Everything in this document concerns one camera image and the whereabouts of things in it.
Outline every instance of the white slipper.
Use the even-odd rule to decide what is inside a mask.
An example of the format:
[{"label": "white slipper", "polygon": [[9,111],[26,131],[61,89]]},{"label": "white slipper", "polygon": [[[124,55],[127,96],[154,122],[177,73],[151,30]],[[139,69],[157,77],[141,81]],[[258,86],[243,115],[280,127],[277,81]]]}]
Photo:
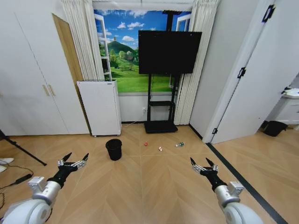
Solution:
[{"label": "white slipper", "polygon": [[0,165],[5,165],[14,161],[14,158],[0,158]]},{"label": "white slipper", "polygon": [[0,165],[0,173],[3,172],[4,170],[6,170],[7,168],[5,166],[1,166]]}]

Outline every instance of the flat screen tv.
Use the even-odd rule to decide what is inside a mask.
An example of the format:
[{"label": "flat screen tv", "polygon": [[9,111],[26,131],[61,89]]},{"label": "flat screen tv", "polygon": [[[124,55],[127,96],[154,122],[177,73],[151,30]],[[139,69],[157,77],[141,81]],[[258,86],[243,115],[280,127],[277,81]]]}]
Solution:
[{"label": "flat screen tv", "polygon": [[201,32],[138,32],[140,74],[192,73]]}]

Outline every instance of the window mural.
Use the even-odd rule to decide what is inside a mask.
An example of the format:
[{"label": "window mural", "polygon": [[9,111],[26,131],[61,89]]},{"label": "window mural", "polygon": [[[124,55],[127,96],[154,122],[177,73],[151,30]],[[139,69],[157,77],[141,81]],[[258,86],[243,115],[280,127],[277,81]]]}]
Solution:
[{"label": "window mural", "polygon": [[[111,75],[117,80],[118,91],[147,92],[148,75],[139,74],[138,30],[166,30],[167,15],[162,11],[144,10],[94,10],[94,13],[104,18],[109,54],[105,51],[105,42],[101,40],[103,37],[101,22],[96,19],[100,54],[102,57],[109,57]],[[174,16],[172,30],[176,30],[177,18],[186,14],[190,12]],[[180,23],[179,30],[183,31],[184,27],[185,24]],[[179,49],[183,46],[184,43],[178,43],[173,47],[178,48],[179,54]],[[171,91],[169,75],[155,74],[153,82],[152,91]]]}]

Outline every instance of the white curtain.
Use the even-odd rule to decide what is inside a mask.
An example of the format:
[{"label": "white curtain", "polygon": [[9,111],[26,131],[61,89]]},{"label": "white curtain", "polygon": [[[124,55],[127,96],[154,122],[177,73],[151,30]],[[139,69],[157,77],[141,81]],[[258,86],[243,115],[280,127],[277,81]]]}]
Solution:
[{"label": "white curtain", "polygon": [[189,124],[218,3],[219,0],[195,0],[193,3],[189,31],[199,31],[202,35],[193,73],[183,74],[179,81],[175,125]]},{"label": "white curtain", "polygon": [[61,0],[84,80],[104,80],[92,0]]}]

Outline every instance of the tv stand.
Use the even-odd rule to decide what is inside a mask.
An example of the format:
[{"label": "tv stand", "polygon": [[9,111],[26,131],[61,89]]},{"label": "tv stand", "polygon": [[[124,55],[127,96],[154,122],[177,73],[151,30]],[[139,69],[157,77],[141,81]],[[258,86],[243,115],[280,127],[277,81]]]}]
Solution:
[{"label": "tv stand", "polygon": [[[180,74],[175,74],[173,87],[171,91],[171,101],[151,101],[151,74],[149,74],[149,87],[148,87],[148,117],[147,121],[144,123],[146,133],[168,133],[176,132],[178,128],[174,125],[174,112],[175,112],[175,103],[174,96],[176,93],[176,87],[178,84],[178,79]],[[169,106],[169,116],[168,120],[150,120],[150,109],[152,106]]]}]

